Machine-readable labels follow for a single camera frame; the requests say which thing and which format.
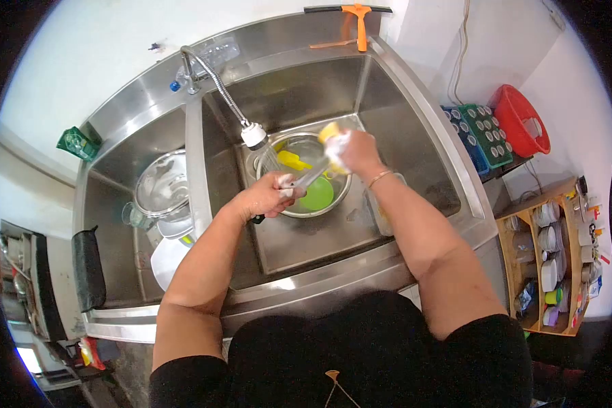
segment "wooden shelf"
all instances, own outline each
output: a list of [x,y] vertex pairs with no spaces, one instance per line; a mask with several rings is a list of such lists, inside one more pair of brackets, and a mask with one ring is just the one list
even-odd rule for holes
[[[538,332],[545,334],[555,334],[560,336],[575,336],[578,333],[580,324],[583,321],[583,316],[587,305],[583,308],[583,313],[578,317],[575,327],[571,327],[571,321],[578,308],[578,295],[581,291],[581,272],[583,263],[580,259],[580,244],[578,243],[578,221],[574,214],[574,200],[568,200],[566,195],[574,190],[576,178],[564,180],[563,182],[555,183],[545,188],[546,192],[538,197],[535,197],[527,202],[517,204],[507,208],[497,218],[498,237],[503,250],[503,258],[506,265],[506,278],[508,281],[508,296],[510,297],[510,316],[515,317],[514,299],[521,293],[526,280],[524,271],[525,265],[519,264],[516,260],[516,251],[512,245],[514,232],[506,228],[506,220],[511,216],[519,217],[526,224],[524,228],[530,228],[532,234],[532,242],[535,253],[535,266],[537,267],[538,281],[538,298],[536,304],[531,304],[529,313],[520,321],[524,330],[529,332]],[[563,242],[564,250],[567,259],[567,269],[564,279],[571,282],[571,300],[569,312],[560,313],[555,326],[545,326],[542,324],[542,316],[546,309],[544,301],[544,292],[542,291],[542,249],[538,242],[540,227],[532,222],[532,215],[535,208],[549,202],[557,202],[566,218],[569,242]]]

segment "faucet spray head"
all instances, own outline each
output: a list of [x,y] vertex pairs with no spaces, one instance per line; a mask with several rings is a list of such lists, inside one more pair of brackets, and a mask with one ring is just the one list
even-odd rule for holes
[[252,123],[243,127],[240,132],[243,142],[249,150],[261,149],[268,142],[268,134],[263,130],[263,127],[258,123]]

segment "black cloth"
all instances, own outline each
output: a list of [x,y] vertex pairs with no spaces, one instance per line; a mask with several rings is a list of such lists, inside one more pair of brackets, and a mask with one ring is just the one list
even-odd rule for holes
[[[264,317],[232,339],[229,364],[190,356],[150,376],[152,407],[324,407],[336,370],[360,407],[528,407],[532,364],[521,326],[504,314],[444,341],[392,292],[363,295],[317,320]],[[355,407],[335,388],[329,407]]]

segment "yellow sponge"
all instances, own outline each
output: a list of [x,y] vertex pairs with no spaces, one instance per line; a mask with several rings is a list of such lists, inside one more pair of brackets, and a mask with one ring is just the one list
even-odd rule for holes
[[331,122],[320,131],[320,134],[319,136],[317,136],[317,139],[320,141],[320,143],[324,144],[328,138],[337,136],[339,133],[340,126],[338,126],[338,123]]
[[[331,122],[320,131],[320,134],[317,136],[317,140],[319,140],[320,143],[325,144],[328,139],[337,137],[338,135],[340,135],[340,126],[338,126],[337,122]],[[337,174],[348,173],[344,168],[336,165],[335,163],[330,163],[329,168],[331,168],[331,170]]]

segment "stainless steel sink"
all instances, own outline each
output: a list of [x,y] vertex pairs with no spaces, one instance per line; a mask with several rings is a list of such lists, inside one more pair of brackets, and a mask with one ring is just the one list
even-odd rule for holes
[[[366,53],[354,45],[309,47],[337,40],[343,22],[341,13],[295,14],[200,45],[224,37],[238,43],[241,55],[222,68],[222,79],[240,109],[271,138],[318,132],[333,120],[370,132],[384,162],[477,248],[497,233],[480,179],[437,102],[377,37],[380,16],[365,18],[372,37]],[[73,218],[75,231],[98,225],[107,301],[83,314],[90,336],[154,342],[163,291],[149,267],[153,246],[120,220],[136,179],[152,160],[185,144],[197,233],[254,181],[255,153],[242,145],[241,126],[212,81],[203,81],[195,95],[168,89],[180,63],[179,55],[159,62],[86,124],[106,139],[96,161],[80,167]],[[328,213],[266,219],[249,224],[242,235],[222,310],[225,336],[263,315],[316,317],[360,292],[414,283],[396,242],[378,233],[356,177]]]
[[[248,116],[277,137],[318,132],[332,120],[376,136],[386,164],[447,216],[460,201],[428,132],[406,98],[369,55],[275,70],[228,86]],[[255,180],[257,153],[217,92],[202,103],[204,154],[212,213]],[[390,241],[378,233],[357,177],[340,205],[315,218],[279,216],[250,225],[231,283],[245,289],[326,265]]]
[[144,230],[125,225],[121,212],[149,163],[184,146],[185,118],[181,108],[158,118],[100,156],[88,172],[83,224],[98,226],[106,308],[158,303],[163,297],[150,266],[153,244]]

